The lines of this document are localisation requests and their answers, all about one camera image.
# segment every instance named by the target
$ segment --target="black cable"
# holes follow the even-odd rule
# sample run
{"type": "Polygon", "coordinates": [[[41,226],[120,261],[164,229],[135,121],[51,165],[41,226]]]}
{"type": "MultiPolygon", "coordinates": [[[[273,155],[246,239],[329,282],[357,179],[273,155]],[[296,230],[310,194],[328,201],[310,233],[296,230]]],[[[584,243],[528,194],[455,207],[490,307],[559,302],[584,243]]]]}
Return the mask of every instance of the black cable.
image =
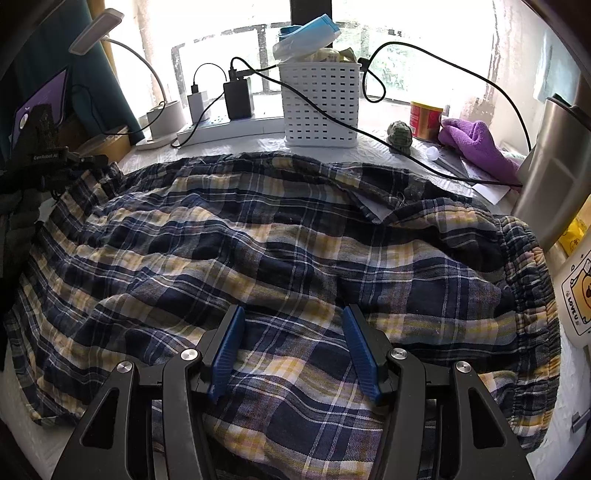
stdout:
{"type": "MultiPolygon", "coordinates": [[[[363,92],[363,96],[365,97],[365,99],[370,102],[370,103],[378,103],[381,102],[382,100],[384,100],[384,98],[386,97],[386,87],[384,86],[384,84],[382,82],[380,82],[380,84],[382,85],[382,88],[384,90],[384,94],[380,97],[379,100],[370,100],[367,96],[367,92],[365,90],[365,84],[367,81],[367,74],[369,71],[369,67],[371,65],[371,63],[373,62],[374,58],[376,57],[376,55],[382,51],[385,47],[388,47],[390,45],[401,45],[403,47],[409,47],[409,48],[414,48],[415,50],[418,51],[422,51],[423,53],[429,55],[430,57],[433,57],[436,60],[442,61],[443,63],[452,66],[454,68],[457,68],[458,70],[461,70],[465,73],[468,73],[470,75],[472,75],[473,77],[476,77],[479,80],[482,80],[483,82],[486,82],[488,85],[494,87],[495,89],[497,89],[499,92],[501,92],[503,94],[503,96],[509,101],[509,103],[511,104],[511,106],[513,107],[513,110],[515,110],[515,113],[517,113],[517,117],[519,118],[519,122],[521,123],[521,127],[523,128],[523,132],[525,134],[525,139],[527,140],[527,148],[531,151],[531,141],[530,141],[530,135],[527,132],[527,127],[525,126],[525,122],[523,120],[523,117],[521,116],[521,113],[519,112],[519,109],[517,108],[517,105],[513,103],[513,100],[511,100],[511,97],[509,97],[509,95],[507,95],[507,93],[501,88],[499,87],[495,82],[493,82],[492,80],[489,80],[486,77],[483,77],[482,75],[478,75],[477,73],[474,73],[468,69],[465,69],[464,67],[460,67],[459,65],[456,65],[453,62],[450,62],[446,59],[443,59],[437,55],[435,55],[434,53],[431,53],[428,50],[425,50],[424,48],[421,47],[417,47],[416,45],[412,45],[411,43],[406,43],[406,42],[402,42],[402,41],[389,41],[386,42],[382,45],[380,45],[378,47],[378,49],[376,51],[374,51],[374,53],[371,55],[371,57],[369,58],[369,60],[362,63],[362,60],[364,59],[359,59],[359,62],[362,63],[362,69],[363,69],[363,77],[361,79],[361,90],[363,92]]],[[[372,75],[374,78],[377,79],[377,77],[375,76],[375,74],[373,74],[372,72],[369,72],[370,75],[372,75]]]]}
{"type": "Polygon", "coordinates": [[[477,179],[465,179],[462,177],[455,177],[453,175],[447,175],[445,173],[441,173],[437,170],[435,170],[434,168],[429,167],[428,165],[418,161],[416,158],[410,156],[410,155],[406,155],[406,153],[401,152],[400,150],[396,149],[395,147],[393,147],[391,144],[385,142],[384,140],[382,140],[381,138],[376,137],[375,135],[372,135],[370,133],[367,133],[357,127],[353,127],[352,125],[348,125],[345,122],[342,122],[341,120],[338,120],[337,118],[329,115],[327,112],[325,112],[324,110],[322,110],[322,108],[320,108],[319,106],[317,106],[314,102],[312,102],[312,100],[310,100],[308,97],[306,97],[304,94],[298,92],[295,88],[293,88],[291,85],[288,85],[284,82],[281,82],[279,80],[275,80],[273,78],[270,78],[266,75],[263,75],[260,72],[257,72],[255,69],[253,69],[246,60],[240,58],[240,57],[234,57],[232,60],[240,60],[244,65],[246,65],[249,69],[253,70],[259,77],[262,77],[264,79],[269,80],[270,82],[274,82],[277,83],[279,85],[281,85],[282,87],[287,88],[288,90],[292,91],[293,93],[295,93],[298,97],[300,97],[302,100],[306,101],[314,110],[316,110],[318,113],[320,113],[321,115],[324,115],[327,119],[331,120],[332,122],[336,123],[337,125],[340,125],[342,127],[348,128],[349,130],[353,130],[354,132],[357,132],[358,134],[362,134],[365,135],[366,137],[369,137],[373,140],[375,140],[376,142],[381,143],[382,145],[385,145],[388,148],[392,148],[393,150],[396,151],[396,153],[403,155],[404,157],[407,157],[409,160],[412,160],[413,162],[415,162],[416,164],[422,166],[422,168],[426,169],[427,171],[442,177],[444,179],[448,179],[448,180],[457,180],[457,181],[465,181],[468,183],[480,183],[482,185],[501,185],[504,187],[522,187],[523,185],[521,184],[517,184],[517,183],[503,183],[501,181],[491,181],[491,180],[477,180],[477,179]]]}
{"type": "Polygon", "coordinates": [[[191,132],[191,134],[187,137],[187,139],[185,141],[183,141],[182,143],[179,143],[178,145],[173,145],[174,140],[172,142],[170,142],[170,146],[173,148],[181,148],[183,145],[186,145],[187,142],[189,140],[191,140],[191,137],[193,136],[193,134],[197,131],[197,127],[199,126],[199,124],[201,123],[201,120],[203,118],[203,115],[205,115],[205,112],[207,112],[211,106],[216,103],[220,98],[223,97],[223,92],[217,97],[215,98],[209,105],[207,105],[205,107],[205,110],[203,110],[203,112],[201,112],[201,115],[199,116],[199,119],[197,120],[197,122],[195,123],[195,126],[193,127],[193,131],[191,132]]]}
{"type": "Polygon", "coordinates": [[[277,67],[277,65],[271,65],[270,67],[265,67],[263,69],[255,70],[255,72],[266,72],[267,70],[274,69],[275,67],[277,67]]]}
{"type": "Polygon", "coordinates": [[[158,104],[158,106],[162,105],[162,108],[158,112],[158,115],[156,115],[156,118],[154,120],[152,120],[148,125],[146,125],[143,128],[140,128],[139,130],[136,130],[135,132],[126,132],[124,134],[114,134],[114,133],[103,132],[102,129],[101,129],[101,127],[100,127],[100,122],[99,122],[99,120],[97,119],[97,117],[95,115],[95,111],[94,111],[95,101],[94,101],[94,97],[92,96],[92,93],[90,92],[90,89],[86,85],[81,85],[80,83],[75,83],[74,85],[72,85],[72,88],[74,88],[74,87],[82,88],[82,89],[86,90],[86,93],[88,93],[88,98],[90,100],[90,114],[92,115],[92,118],[95,119],[96,125],[99,127],[99,131],[103,135],[113,135],[113,136],[122,137],[123,135],[135,135],[135,134],[138,134],[138,133],[146,130],[146,128],[148,128],[150,125],[153,125],[154,123],[156,123],[156,121],[158,120],[158,118],[160,118],[160,115],[162,115],[162,113],[164,112],[164,107],[166,106],[166,101],[162,100],[158,104]]]}
{"type": "Polygon", "coordinates": [[[223,77],[226,79],[226,81],[228,81],[228,76],[226,75],[226,71],[223,68],[221,68],[217,63],[212,63],[210,61],[207,61],[205,63],[202,63],[199,67],[197,67],[197,70],[195,70],[195,73],[193,73],[193,85],[195,85],[195,77],[197,76],[197,72],[204,65],[213,65],[214,67],[219,68],[223,73],[223,77]]]}
{"type": "MultiPolygon", "coordinates": [[[[243,62],[245,65],[248,65],[248,69],[252,72],[252,73],[261,73],[261,72],[266,72],[267,70],[271,70],[274,69],[275,67],[277,67],[277,65],[271,65],[269,67],[265,67],[263,69],[255,69],[253,67],[251,67],[245,60],[243,60],[240,57],[233,57],[232,60],[230,60],[230,70],[234,70],[234,60],[240,60],[241,62],[243,62]]],[[[252,73],[247,73],[247,72],[243,72],[245,75],[252,75],[252,73]]]]}
{"type": "Polygon", "coordinates": [[[363,77],[363,80],[362,80],[362,83],[361,83],[361,90],[363,92],[363,96],[365,97],[365,99],[369,103],[380,103],[382,100],[384,100],[386,98],[386,86],[384,85],[384,83],[382,82],[382,80],[380,80],[378,78],[378,76],[369,69],[369,65],[367,66],[367,70],[365,70],[363,72],[363,75],[365,75],[366,72],[369,73],[373,78],[375,78],[378,81],[378,83],[382,86],[382,92],[383,93],[382,93],[382,96],[379,99],[377,99],[377,100],[372,100],[371,98],[369,98],[367,92],[365,91],[365,89],[366,89],[366,86],[365,86],[365,77],[363,77]]]}

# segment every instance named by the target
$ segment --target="window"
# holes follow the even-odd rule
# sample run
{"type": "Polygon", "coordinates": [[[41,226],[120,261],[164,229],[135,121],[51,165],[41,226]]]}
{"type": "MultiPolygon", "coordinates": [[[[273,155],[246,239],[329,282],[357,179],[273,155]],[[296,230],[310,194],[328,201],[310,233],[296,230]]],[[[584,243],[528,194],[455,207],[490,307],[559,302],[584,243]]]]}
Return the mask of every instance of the window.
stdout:
{"type": "MultiPolygon", "coordinates": [[[[535,138],[550,92],[571,92],[578,69],[546,24],[522,0],[105,0],[125,14],[112,38],[142,52],[159,72],[168,97],[186,105],[193,73],[206,61],[225,70],[234,55],[255,67],[274,63],[280,27],[302,24],[328,12],[339,24],[338,49],[368,57],[391,40],[418,45],[501,85],[519,107],[535,138]]],[[[125,96],[136,116],[161,100],[149,71],[113,47],[125,96]]],[[[498,144],[526,152],[525,139],[508,102],[484,82],[403,46],[383,50],[372,64],[387,87],[387,99],[450,105],[450,116],[484,120],[498,144]]],[[[269,72],[278,78],[278,71],[269,72]]],[[[214,67],[197,82],[210,96],[222,90],[214,67]]],[[[251,77],[260,99],[279,87],[251,77]]],[[[368,93],[382,91],[368,78],[368,93]]]]}
{"type": "MultiPolygon", "coordinates": [[[[254,67],[272,64],[278,29],[291,24],[290,0],[195,2],[193,0],[106,0],[106,7],[125,14],[111,38],[143,53],[161,77],[167,96],[186,106],[193,73],[211,61],[228,70],[230,59],[241,56],[254,67]]],[[[121,88],[137,117],[162,100],[148,69],[129,52],[113,46],[121,88]]],[[[254,92],[279,90],[253,77],[254,92]]],[[[222,91],[223,75],[206,66],[197,82],[210,96],[222,91]]]]}

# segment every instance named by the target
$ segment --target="sticker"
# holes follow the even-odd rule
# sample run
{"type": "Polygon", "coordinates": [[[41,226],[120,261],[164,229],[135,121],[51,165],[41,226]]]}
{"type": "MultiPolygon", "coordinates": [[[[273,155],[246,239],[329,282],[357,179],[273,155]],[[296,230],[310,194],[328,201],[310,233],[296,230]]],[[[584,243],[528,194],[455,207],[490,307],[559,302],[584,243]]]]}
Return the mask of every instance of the sticker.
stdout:
{"type": "Polygon", "coordinates": [[[578,335],[584,335],[591,330],[591,260],[587,258],[589,253],[562,283],[566,308],[578,335]]]}

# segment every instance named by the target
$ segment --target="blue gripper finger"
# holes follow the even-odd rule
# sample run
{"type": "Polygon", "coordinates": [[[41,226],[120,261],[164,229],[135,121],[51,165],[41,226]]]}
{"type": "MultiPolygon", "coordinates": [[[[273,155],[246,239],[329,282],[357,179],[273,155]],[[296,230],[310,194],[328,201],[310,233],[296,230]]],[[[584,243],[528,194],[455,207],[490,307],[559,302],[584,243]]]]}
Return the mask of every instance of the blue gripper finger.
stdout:
{"type": "Polygon", "coordinates": [[[244,335],[244,309],[238,307],[228,326],[215,360],[212,363],[212,383],[207,396],[212,402],[224,394],[244,335]]]}
{"type": "Polygon", "coordinates": [[[379,403],[382,394],[378,388],[378,366],[349,307],[343,310],[343,331],[361,391],[373,403],[379,403]]]}

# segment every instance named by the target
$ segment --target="purple towel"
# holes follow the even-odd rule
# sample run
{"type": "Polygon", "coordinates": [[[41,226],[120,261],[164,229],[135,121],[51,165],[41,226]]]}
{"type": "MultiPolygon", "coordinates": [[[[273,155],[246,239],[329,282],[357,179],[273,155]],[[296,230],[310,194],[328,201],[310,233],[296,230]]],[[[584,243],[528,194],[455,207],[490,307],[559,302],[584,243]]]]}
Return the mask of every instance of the purple towel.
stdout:
{"type": "Polygon", "coordinates": [[[439,141],[455,148],[474,165],[507,183],[519,183],[517,165],[505,158],[495,146],[490,130],[484,122],[469,122],[448,118],[441,122],[439,141]]]}

